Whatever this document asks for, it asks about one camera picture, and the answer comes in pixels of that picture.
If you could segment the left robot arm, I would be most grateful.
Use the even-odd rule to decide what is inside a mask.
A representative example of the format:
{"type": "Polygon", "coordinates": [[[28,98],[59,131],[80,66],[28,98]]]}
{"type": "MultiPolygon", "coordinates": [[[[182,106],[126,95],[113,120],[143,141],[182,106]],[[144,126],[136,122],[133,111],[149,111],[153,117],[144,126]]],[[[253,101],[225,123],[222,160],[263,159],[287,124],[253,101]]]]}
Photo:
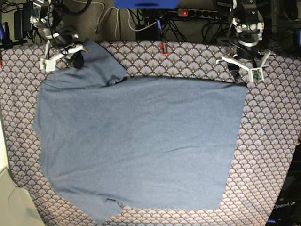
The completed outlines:
{"type": "Polygon", "coordinates": [[[249,60],[252,63],[248,70],[249,81],[263,81],[263,69],[258,66],[259,42],[262,41],[264,21],[258,13],[256,1],[234,0],[231,6],[232,25],[236,37],[232,41],[237,48],[238,58],[249,60]]]}

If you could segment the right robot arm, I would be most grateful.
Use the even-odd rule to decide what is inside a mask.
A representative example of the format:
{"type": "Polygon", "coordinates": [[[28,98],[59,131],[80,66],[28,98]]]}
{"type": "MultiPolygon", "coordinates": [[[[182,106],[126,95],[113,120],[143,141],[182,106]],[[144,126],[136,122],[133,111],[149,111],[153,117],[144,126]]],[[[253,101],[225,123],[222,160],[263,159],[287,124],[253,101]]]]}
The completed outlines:
{"type": "Polygon", "coordinates": [[[30,23],[44,32],[45,54],[40,59],[40,69],[53,72],[59,60],[65,59],[72,67],[81,69],[84,65],[83,44],[77,42],[77,29],[65,25],[62,13],[67,8],[62,0],[35,0],[32,5],[30,23]]]}

